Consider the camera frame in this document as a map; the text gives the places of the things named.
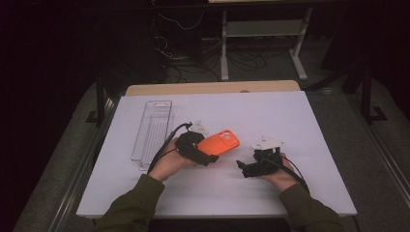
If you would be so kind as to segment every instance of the olive green sleeve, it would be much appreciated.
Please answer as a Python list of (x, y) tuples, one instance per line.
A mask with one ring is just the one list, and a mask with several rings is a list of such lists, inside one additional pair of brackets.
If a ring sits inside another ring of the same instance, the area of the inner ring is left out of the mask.
[(132, 190), (112, 202), (94, 231), (148, 231), (163, 189), (162, 183), (142, 174)]
[(301, 185), (288, 188), (279, 198), (289, 215), (292, 229), (305, 232), (344, 231), (337, 213), (311, 198)]

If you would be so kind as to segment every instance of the phone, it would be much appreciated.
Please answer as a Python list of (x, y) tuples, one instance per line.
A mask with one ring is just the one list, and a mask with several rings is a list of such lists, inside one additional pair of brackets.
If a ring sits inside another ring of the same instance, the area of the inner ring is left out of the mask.
[(203, 139), (197, 145), (205, 154), (219, 156), (238, 147), (239, 143), (239, 139), (231, 130), (223, 130)]

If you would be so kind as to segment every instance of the white table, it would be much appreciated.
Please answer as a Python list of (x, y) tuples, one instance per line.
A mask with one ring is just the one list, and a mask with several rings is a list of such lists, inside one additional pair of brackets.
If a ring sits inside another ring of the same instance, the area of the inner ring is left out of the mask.
[(306, 94), (293, 91), (123, 97), (79, 216), (100, 218), (112, 201), (136, 184), (142, 172), (131, 156), (145, 102), (163, 100), (173, 102), (173, 128), (201, 120), (210, 133), (232, 130), (241, 145), (216, 163), (184, 169), (166, 181), (156, 218), (284, 217), (278, 192), (261, 179), (244, 178), (235, 162), (254, 162), (250, 146), (262, 135), (286, 142), (281, 150), (301, 170), (312, 197), (341, 216), (357, 214)]

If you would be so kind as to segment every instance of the sleeve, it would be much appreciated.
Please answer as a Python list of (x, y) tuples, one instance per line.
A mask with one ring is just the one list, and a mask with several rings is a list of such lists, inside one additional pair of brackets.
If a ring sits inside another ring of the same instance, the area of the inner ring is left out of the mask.
[(162, 183), (142, 174), (132, 190), (112, 202), (94, 231), (148, 231), (163, 190)]
[(292, 229), (305, 232), (344, 231), (337, 213), (313, 199), (301, 185), (288, 188), (279, 198), (289, 215)]

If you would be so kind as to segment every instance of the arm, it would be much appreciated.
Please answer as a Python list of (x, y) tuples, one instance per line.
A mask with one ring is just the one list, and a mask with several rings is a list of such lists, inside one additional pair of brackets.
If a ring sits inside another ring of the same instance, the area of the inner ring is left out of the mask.
[(148, 231), (148, 222), (164, 190), (163, 181), (184, 166), (196, 165), (175, 150), (175, 139), (165, 149), (154, 169), (142, 174), (136, 186), (118, 197), (98, 221), (94, 231)]
[[(283, 160), (283, 164), (293, 170), (286, 159)], [(289, 215), (290, 226), (293, 229), (306, 232), (344, 231), (340, 217), (335, 211), (311, 198), (286, 172), (279, 170), (262, 178), (279, 189), (279, 198)]]

